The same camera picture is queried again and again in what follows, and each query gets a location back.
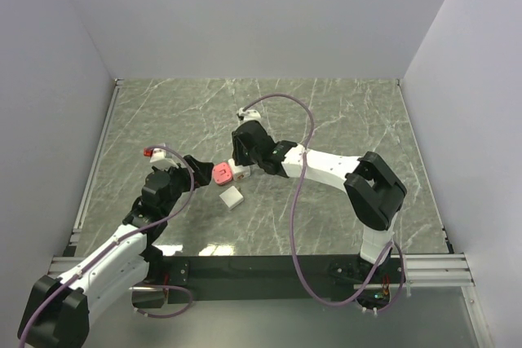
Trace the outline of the grey cube adapter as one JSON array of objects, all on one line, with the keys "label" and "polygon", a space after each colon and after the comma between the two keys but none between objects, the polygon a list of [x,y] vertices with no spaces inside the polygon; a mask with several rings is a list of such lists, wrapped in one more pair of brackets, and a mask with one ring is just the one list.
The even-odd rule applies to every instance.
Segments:
[{"label": "grey cube adapter", "polygon": [[227,206],[229,210],[235,209],[244,201],[244,196],[235,186],[227,188],[219,194],[220,200]]}]

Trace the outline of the pink plug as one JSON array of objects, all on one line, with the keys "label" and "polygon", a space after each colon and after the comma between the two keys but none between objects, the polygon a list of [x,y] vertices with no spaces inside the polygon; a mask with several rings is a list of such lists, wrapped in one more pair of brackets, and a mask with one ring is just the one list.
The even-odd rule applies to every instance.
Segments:
[{"label": "pink plug", "polygon": [[223,186],[233,180],[231,166],[227,162],[221,162],[212,169],[212,179],[218,186]]}]

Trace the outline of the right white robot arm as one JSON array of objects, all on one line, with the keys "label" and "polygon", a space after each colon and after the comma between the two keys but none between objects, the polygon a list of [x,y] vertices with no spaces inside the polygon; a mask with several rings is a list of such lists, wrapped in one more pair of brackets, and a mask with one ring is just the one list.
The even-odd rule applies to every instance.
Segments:
[{"label": "right white robot arm", "polygon": [[380,253],[392,241],[407,189],[379,154],[338,156],[287,140],[276,142],[259,121],[245,115],[232,132],[232,146],[236,165],[256,165],[266,174],[283,178],[303,175],[306,180],[346,193],[363,225],[359,275],[375,282],[386,273],[387,264]]}]

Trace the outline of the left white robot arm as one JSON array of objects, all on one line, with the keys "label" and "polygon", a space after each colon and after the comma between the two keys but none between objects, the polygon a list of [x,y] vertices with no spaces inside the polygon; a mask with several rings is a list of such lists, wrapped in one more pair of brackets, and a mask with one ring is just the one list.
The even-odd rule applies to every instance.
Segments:
[{"label": "left white robot arm", "polygon": [[117,230],[89,257],[32,287],[20,321],[20,346],[80,347],[95,321],[136,284],[154,284],[163,273],[154,241],[165,230],[178,199],[211,182],[211,162],[190,155],[179,163],[153,163],[140,195]]}]

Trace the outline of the white socket cube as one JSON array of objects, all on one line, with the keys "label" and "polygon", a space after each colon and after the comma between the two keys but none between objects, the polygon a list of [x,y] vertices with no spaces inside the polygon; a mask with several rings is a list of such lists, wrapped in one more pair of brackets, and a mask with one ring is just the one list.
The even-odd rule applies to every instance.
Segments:
[{"label": "white socket cube", "polygon": [[235,161],[231,158],[228,160],[228,166],[230,167],[234,181],[240,181],[244,178],[250,177],[251,170],[249,165],[237,165]]}]

